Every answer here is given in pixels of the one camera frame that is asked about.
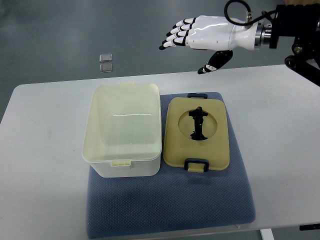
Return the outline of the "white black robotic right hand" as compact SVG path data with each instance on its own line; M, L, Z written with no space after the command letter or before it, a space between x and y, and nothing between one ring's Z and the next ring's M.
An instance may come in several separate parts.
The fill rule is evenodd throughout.
M212 50L214 54L201 67L199 75L214 72L223 67L233 57L233 49L258 50L268 45L272 25L258 21L250 26L236 25L222 16L201 15L177 22L166 34L160 50L176 46L194 50Z

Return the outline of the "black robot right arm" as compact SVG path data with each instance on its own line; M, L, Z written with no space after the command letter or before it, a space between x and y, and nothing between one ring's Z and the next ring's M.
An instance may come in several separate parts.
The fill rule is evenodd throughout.
M265 14L271 22L269 47L275 49L279 37L294 37L293 54L285 58L285 65L319 86L320 68L307 61L320 64L320 5L278 5Z

